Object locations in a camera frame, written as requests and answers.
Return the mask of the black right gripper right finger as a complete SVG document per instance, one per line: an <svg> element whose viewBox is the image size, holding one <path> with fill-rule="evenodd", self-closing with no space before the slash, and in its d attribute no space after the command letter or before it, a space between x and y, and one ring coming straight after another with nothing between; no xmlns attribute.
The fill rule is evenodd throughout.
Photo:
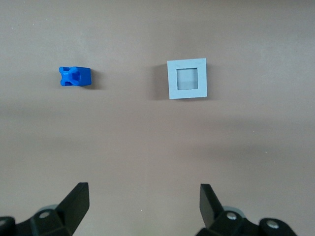
<svg viewBox="0 0 315 236"><path fill-rule="evenodd" d="M225 210L209 184L200 185L199 209L205 224L198 236L295 236L284 221L263 218L256 225L233 209Z"/></svg>

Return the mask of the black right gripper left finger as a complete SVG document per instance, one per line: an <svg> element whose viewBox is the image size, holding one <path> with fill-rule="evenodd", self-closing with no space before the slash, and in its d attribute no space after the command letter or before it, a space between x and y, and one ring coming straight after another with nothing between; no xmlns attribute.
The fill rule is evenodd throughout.
<svg viewBox="0 0 315 236"><path fill-rule="evenodd" d="M16 223L0 218L2 236L72 236L89 209L89 184L78 183L58 204L41 208L28 220Z"/></svg>

